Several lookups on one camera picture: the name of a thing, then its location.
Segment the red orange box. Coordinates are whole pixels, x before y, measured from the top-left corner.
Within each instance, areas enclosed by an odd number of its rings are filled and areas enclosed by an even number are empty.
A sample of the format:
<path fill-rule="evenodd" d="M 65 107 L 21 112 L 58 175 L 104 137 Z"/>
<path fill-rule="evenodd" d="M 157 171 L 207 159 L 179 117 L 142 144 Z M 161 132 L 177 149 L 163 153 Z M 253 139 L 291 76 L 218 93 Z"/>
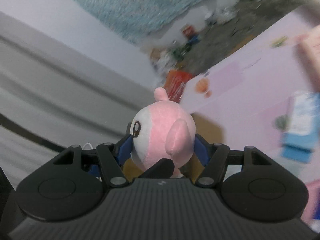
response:
<path fill-rule="evenodd" d="M 186 83 L 193 78 L 193 74 L 181 70 L 170 70 L 163 88 L 167 91 L 171 101 L 179 103 Z"/>

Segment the blue white bandage box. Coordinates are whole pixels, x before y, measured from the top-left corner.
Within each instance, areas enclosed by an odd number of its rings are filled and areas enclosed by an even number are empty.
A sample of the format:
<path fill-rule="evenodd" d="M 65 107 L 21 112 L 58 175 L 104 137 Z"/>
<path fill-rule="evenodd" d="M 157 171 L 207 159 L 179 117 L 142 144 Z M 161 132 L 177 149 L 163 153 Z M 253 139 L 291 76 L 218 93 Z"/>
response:
<path fill-rule="evenodd" d="M 319 93 L 296 93 L 290 102 L 282 157 L 309 163 L 319 141 Z"/>

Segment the teal knitted blanket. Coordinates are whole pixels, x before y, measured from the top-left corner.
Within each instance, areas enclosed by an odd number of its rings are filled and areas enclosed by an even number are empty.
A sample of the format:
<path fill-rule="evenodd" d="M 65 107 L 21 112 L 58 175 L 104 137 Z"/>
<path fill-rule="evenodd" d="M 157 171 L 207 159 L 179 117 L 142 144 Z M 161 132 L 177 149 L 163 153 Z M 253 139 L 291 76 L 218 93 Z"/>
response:
<path fill-rule="evenodd" d="M 122 39 L 137 44 L 204 0 L 73 1 Z"/>

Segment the pink white plush toy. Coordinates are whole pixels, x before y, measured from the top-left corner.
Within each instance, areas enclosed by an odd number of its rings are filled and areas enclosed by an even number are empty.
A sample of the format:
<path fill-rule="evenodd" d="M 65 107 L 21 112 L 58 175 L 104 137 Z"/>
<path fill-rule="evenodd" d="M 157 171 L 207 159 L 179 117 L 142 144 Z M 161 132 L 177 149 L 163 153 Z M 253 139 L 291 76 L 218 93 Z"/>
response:
<path fill-rule="evenodd" d="M 141 109 L 132 120 L 132 161 L 146 171 L 162 158 L 174 163 L 172 178 L 181 178 L 180 168 L 194 153 L 196 126 L 193 117 L 178 103 L 169 100 L 167 91 L 158 87 L 155 102 Z"/>

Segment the pink printed play mat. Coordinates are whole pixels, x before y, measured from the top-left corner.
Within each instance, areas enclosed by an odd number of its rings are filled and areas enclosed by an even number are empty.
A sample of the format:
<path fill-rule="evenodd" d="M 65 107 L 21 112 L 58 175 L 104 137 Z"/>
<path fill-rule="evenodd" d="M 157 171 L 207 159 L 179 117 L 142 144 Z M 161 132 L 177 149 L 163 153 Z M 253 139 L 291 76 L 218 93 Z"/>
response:
<path fill-rule="evenodd" d="M 306 183 L 302 219 L 319 230 L 319 132 L 297 157 L 284 154 L 295 102 L 306 105 L 319 91 L 299 52 L 303 35 L 319 24 L 305 7 L 287 14 L 247 45 L 185 85 L 180 103 L 195 114 L 199 133 L 232 149 L 252 145 Z"/>

